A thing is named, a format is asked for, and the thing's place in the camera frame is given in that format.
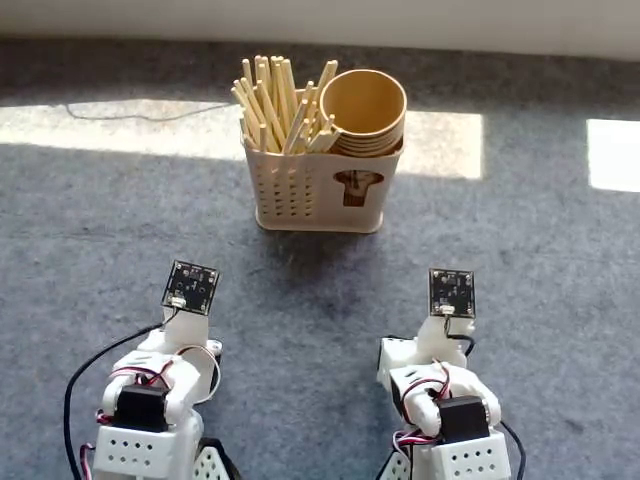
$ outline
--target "black cable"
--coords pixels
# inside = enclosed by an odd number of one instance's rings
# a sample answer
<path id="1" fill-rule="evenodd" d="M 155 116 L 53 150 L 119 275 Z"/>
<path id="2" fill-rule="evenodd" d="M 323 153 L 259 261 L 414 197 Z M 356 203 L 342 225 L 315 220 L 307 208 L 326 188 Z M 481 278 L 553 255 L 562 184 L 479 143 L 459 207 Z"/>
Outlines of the black cable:
<path id="1" fill-rule="evenodd" d="M 76 463 L 75 454 L 73 453 L 73 443 L 71 442 L 71 422 L 70 422 L 70 420 L 71 420 L 71 393 L 73 391 L 73 386 L 75 385 L 76 381 L 78 380 L 78 378 L 80 378 L 80 375 L 82 375 L 84 373 L 84 371 L 91 366 L 91 364 L 93 362 L 98 360 L 104 354 L 110 352 L 111 350 L 113 350 L 116 347 L 119 347 L 123 343 L 127 343 L 127 342 L 133 340 L 134 338 L 137 338 L 137 337 L 140 337 L 140 336 L 142 336 L 142 335 L 144 335 L 146 333 L 149 333 L 151 330 L 155 330 L 156 328 L 162 328 L 167 323 L 169 323 L 171 320 L 173 320 L 177 314 L 178 314 L 178 310 L 174 310 L 173 314 L 167 320 L 165 320 L 164 322 L 156 323 L 154 325 L 145 327 L 142 330 L 138 330 L 136 333 L 128 335 L 128 336 L 126 336 L 126 337 L 124 337 L 124 338 L 112 343 L 108 347 L 105 347 L 104 349 L 102 349 L 101 351 L 96 353 L 93 357 L 91 357 L 89 360 L 84 362 L 80 366 L 80 368 L 78 368 L 78 370 L 76 370 L 76 373 L 74 373 L 71 376 L 71 379 L 69 380 L 69 383 L 67 384 L 67 389 L 64 392 L 64 413 L 63 413 L 63 416 L 62 416 L 62 423 L 63 423 L 63 428 L 64 428 L 64 448 L 65 448 L 65 450 L 67 452 L 67 460 L 69 461 L 69 468 L 71 468 L 71 473 L 73 474 L 74 480 L 82 480 L 82 476 L 80 475 L 80 470 L 78 469 L 78 464 Z"/>
<path id="2" fill-rule="evenodd" d="M 518 467 L 518 475 L 516 476 L 516 480 L 522 480 L 524 478 L 524 470 L 525 468 L 527 468 L 527 452 L 525 451 L 522 440 L 520 440 L 518 434 L 509 425 L 507 425 L 504 420 L 500 422 L 500 425 L 502 425 L 502 428 L 509 432 L 509 435 L 511 435 L 513 441 L 516 442 L 518 452 L 520 452 L 520 466 Z"/>
<path id="3" fill-rule="evenodd" d="M 450 340 L 464 340 L 466 342 L 469 342 L 469 345 L 467 346 L 467 349 L 464 352 L 464 356 L 468 357 L 469 355 L 471 355 L 473 348 L 476 346 L 476 341 L 474 340 L 474 338 L 470 337 L 469 335 L 450 334 L 449 333 L 450 327 L 451 327 L 451 317 L 447 316 L 444 321 L 444 333 L 446 334 L 447 338 Z"/>

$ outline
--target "wire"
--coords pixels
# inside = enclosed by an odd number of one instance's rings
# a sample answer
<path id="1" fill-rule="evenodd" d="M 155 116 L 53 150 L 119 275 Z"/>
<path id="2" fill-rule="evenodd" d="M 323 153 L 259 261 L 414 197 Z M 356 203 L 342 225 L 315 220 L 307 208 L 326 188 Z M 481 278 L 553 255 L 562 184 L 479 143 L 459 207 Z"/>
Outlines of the wire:
<path id="1" fill-rule="evenodd" d="M 463 341 L 469 342 L 469 346 L 467 346 L 467 349 L 464 352 L 464 356 L 468 357 L 469 355 L 471 355 L 473 348 L 476 346 L 476 341 L 474 340 L 474 338 L 470 337 L 469 335 L 451 334 L 449 333 L 450 328 L 451 328 L 451 317 L 447 315 L 444 321 L 444 333 L 446 334 L 447 338 L 450 340 L 463 340 Z"/>
<path id="2" fill-rule="evenodd" d="M 502 428 L 509 432 L 509 435 L 511 435 L 513 441 L 516 442 L 518 452 L 520 452 L 520 466 L 518 467 L 518 475 L 516 476 L 516 480 L 522 480 L 524 478 L 524 470 L 527 468 L 527 452 L 524 449 L 522 440 L 520 440 L 520 437 L 518 437 L 518 434 L 515 432 L 515 430 L 507 425 L 504 420 L 500 422 L 500 425 L 502 425 Z"/>
<path id="3" fill-rule="evenodd" d="M 82 473 L 84 474 L 85 480 L 93 479 L 93 475 L 91 474 L 91 467 L 89 467 L 89 459 L 87 458 L 87 451 L 95 449 L 96 447 L 94 447 L 90 443 L 85 443 L 80 447 L 80 465 L 82 465 Z"/>
<path id="4" fill-rule="evenodd" d="M 192 115 L 198 115 L 200 113 L 205 113 L 205 112 L 210 112 L 211 110 L 217 110 L 219 108 L 224 108 L 224 107 L 228 107 L 229 105 L 231 105 L 230 103 L 223 103 L 222 105 L 212 105 L 210 107 L 206 107 L 206 108 L 201 108 L 200 110 L 193 110 L 192 112 L 186 112 L 186 113 L 182 113 L 180 115 L 174 115 L 172 117 L 164 117 L 164 118 L 153 118 L 153 117 L 148 117 L 146 115 L 139 115 L 139 114 L 134 114 L 134 115 L 116 115 L 113 117 L 87 117 L 85 115 L 79 115 L 77 113 L 75 113 L 73 110 L 71 110 L 71 106 L 69 104 L 63 104 L 64 109 L 67 111 L 67 114 L 72 117 L 75 118 L 76 120 L 100 120 L 100 121 L 105 121 L 105 120 L 146 120 L 147 122 L 173 122 L 175 120 L 181 120 L 183 118 L 187 118 L 190 117 Z"/>
<path id="5" fill-rule="evenodd" d="M 211 391 L 209 392 L 209 394 L 203 398 L 202 400 L 197 400 L 195 403 L 199 404 L 199 403 L 204 403 L 207 402 L 209 400 L 211 400 L 213 398 L 213 396 L 216 394 L 216 391 L 218 390 L 218 387 L 220 386 L 220 381 L 222 379 L 222 370 L 220 369 L 220 364 L 218 363 L 218 359 L 216 358 L 216 356 L 211 353 L 211 351 L 206 348 L 203 347 L 202 345 L 185 345 L 184 347 L 182 347 L 180 350 L 178 350 L 175 355 L 183 355 L 185 353 L 187 353 L 189 350 L 193 350 L 193 349 L 198 349 L 198 350 L 202 350 L 204 353 L 206 353 L 209 358 L 211 359 L 211 361 L 213 362 L 213 371 L 214 373 L 217 372 L 218 376 L 216 377 L 216 384 L 213 386 L 213 388 L 211 389 Z"/>
<path id="6" fill-rule="evenodd" d="M 400 430 L 393 433 L 391 443 L 393 444 L 393 449 L 402 455 L 407 463 L 411 463 L 409 456 L 403 450 L 404 447 L 412 445 L 430 445 L 436 442 L 436 440 L 437 439 L 435 437 L 427 437 L 426 435 L 423 435 L 420 429 L 409 433 Z"/>
<path id="7" fill-rule="evenodd" d="M 407 388 L 404 393 L 402 394 L 402 397 L 400 397 L 400 404 L 402 405 L 402 415 L 404 417 L 404 419 L 407 421 L 407 423 L 414 425 L 414 423 L 411 421 L 411 419 L 409 418 L 409 412 L 407 412 L 407 407 L 404 404 L 407 395 L 409 395 L 410 392 L 412 392 L 415 388 L 419 387 L 420 385 L 424 385 L 425 383 L 439 383 L 440 385 L 442 385 L 442 388 L 440 388 L 440 391 L 438 392 L 437 398 L 438 400 L 442 399 L 449 388 L 449 383 L 451 381 L 451 376 L 449 374 L 449 370 L 447 369 L 447 367 L 445 367 L 442 362 L 438 362 L 440 364 L 440 367 L 442 368 L 442 371 L 444 372 L 444 374 L 446 375 L 445 380 L 440 380 L 437 378 L 422 378 L 420 380 L 418 380 L 417 382 L 415 382 L 414 384 L 410 385 L 409 388 Z"/>
<path id="8" fill-rule="evenodd" d="M 167 387 L 167 388 L 169 387 L 169 384 L 167 383 L 167 380 L 162 376 L 164 371 L 155 372 L 155 371 L 153 371 L 153 370 L 151 370 L 149 368 L 143 368 L 143 367 L 128 366 L 128 367 L 118 368 L 118 369 L 114 370 L 113 372 L 111 372 L 111 374 L 109 375 L 109 378 L 119 377 L 119 376 L 122 376 L 122 375 L 130 375 L 132 373 L 142 374 L 142 375 L 151 375 L 151 378 L 147 378 L 147 383 L 148 384 L 152 384 L 156 380 L 159 379 L 159 380 L 162 380 L 162 382 L 164 383 L 165 387 Z"/>
<path id="9" fill-rule="evenodd" d="M 69 468 L 71 469 L 71 473 L 73 474 L 74 480 L 82 480 L 82 477 L 80 475 L 80 470 L 78 470 L 78 464 L 76 463 L 75 455 L 73 453 L 73 442 L 71 441 L 71 394 L 73 393 L 73 386 L 75 385 L 76 381 L 78 380 L 78 378 L 80 378 L 80 375 L 82 375 L 87 368 L 89 368 L 96 360 L 98 360 L 100 357 L 102 357 L 106 353 L 110 352 L 114 348 L 117 348 L 124 343 L 127 343 L 135 338 L 141 337 L 142 335 L 145 335 L 152 330 L 164 327 L 167 323 L 173 320 L 177 314 L 178 314 L 178 310 L 174 308 L 173 314 L 167 320 L 161 323 L 150 325 L 141 330 L 138 330 L 137 332 L 132 333 L 131 335 L 128 335 L 124 338 L 121 338 L 120 340 L 117 340 L 116 342 L 113 342 L 111 345 L 103 348 L 94 356 L 92 356 L 89 360 L 84 362 L 80 366 L 80 368 L 78 368 L 78 370 L 76 370 L 76 372 L 69 379 L 69 383 L 67 384 L 67 389 L 64 392 L 64 410 L 62 414 L 62 423 L 63 423 L 63 432 L 64 432 L 64 448 L 67 453 Z"/>

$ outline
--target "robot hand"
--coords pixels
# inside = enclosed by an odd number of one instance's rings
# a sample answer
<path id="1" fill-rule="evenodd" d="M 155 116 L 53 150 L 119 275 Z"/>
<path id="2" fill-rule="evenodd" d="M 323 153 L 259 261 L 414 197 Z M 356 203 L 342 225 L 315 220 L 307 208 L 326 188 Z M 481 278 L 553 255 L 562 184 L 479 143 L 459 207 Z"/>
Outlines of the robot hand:
<path id="1" fill-rule="evenodd" d="M 216 270 L 174 262 L 163 297 L 164 322 L 114 343 L 92 359 L 149 333 L 113 367 L 96 414 L 101 425 L 96 447 L 85 444 L 80 451 L 85 480 L 240 478 L 220 442 L 203 438 L 202 418 L 193 409 L 213 397 L 221 380 L 222 343 L 208 339 L 217 281 Z M 81 367 L 70 387 L 90 363 Z M 67 424 L 65 443 L 71 444 Z M 93 468 L 88 450 L 95 450 Z M 74 480 L 80 480 L 71 460 Z"/>
<path id="2" fill-rule="evenodd" d="M 474 345 L 473 273 L 431 270 L 431 315 L 413 339 L 383 338 L 378 381 L 408 425 L 379 480 L 508 480 L 511 469 L 497 397 L 466 367 Z M 457 332 L 451 333 L 451 320 Z M 470 342 L 466 355 L 460 341 Z M 518 479 L 524 473 L 521 463 Z"/>

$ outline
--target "paper cup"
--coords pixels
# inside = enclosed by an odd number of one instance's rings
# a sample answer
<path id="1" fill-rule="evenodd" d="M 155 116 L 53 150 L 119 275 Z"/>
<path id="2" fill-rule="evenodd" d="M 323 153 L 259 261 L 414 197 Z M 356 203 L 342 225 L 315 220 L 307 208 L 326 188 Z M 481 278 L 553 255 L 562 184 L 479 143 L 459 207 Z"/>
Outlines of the paper cup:
<path id="1" fill-rule="evenodd" d="M 376 70 L 350 70 L 333 78 L 322 91 L 324 118 L 336 116 L 345 136 L 375 137 L 404 118 L 407 96 L 396 79 Z"/>

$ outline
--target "white wire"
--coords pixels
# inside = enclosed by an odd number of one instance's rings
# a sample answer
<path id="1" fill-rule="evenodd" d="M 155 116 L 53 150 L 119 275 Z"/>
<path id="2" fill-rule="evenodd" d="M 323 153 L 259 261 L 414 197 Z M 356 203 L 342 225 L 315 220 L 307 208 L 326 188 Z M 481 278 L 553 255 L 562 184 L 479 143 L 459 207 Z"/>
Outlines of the white wire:
<path id="1" fill-rule="evenodd" d="M 82 463 L 82 472 L 84 473 L 85 480 L 93 480 L 91 467 L 89 466 L 89 458 L 87 455 L 88 450 L 95 450 L 95 448 L 90 443 L 85 443 L 80 449 L 80 462 Z"/>
<path id="2" fill-rule="evenodd" d="M 194 402 L 196 405 L 198 405 L 200 403 L 204 403 L 211 400 L 213 396 L 216 394 L 216 391 L 220 386 L 220 380 L 222 379 L 222 371 L 220 370 L 220 364 L 218 363 L 218 359 L 216 358 L 216 356 L 213 353 L 211 353 L 211 351 L 208 348 L 203 347 L 202 345 L 195 345 L 195 344 L 185 345 L 176 352 L 176 355 L 184 355 L 185 353 L 187 353 L 188 350 L 191 350 L 193 348 L 196 348 L 198 350 L 202 350 L 203 352 L 205 352 L 213 362 L 213 373 L 218 372 L 218 377 L 216 378 L 216 384 L 213 386 L 209 394 L 202 400 L 196 400 L 196 402 Z"/>
<path id="3" fill-rule="evenodd" d="M 409 460 L 409 456 L 404 453 L 404 451 L 400 448 L 400 445 L 398 445 L 398 435 L 404 435 L 405 433 L 403 431 L 397 431 L 397 432 L 393 432 L 393 439 L 392 439 L 392 443 L 393 443 L 393 449 L 398 452 L 400 455 L 402 455 L 404 457 L 404 459 L 407 461 L 407 463 L 409 465 L 411 465 L 411 460 Z"/>

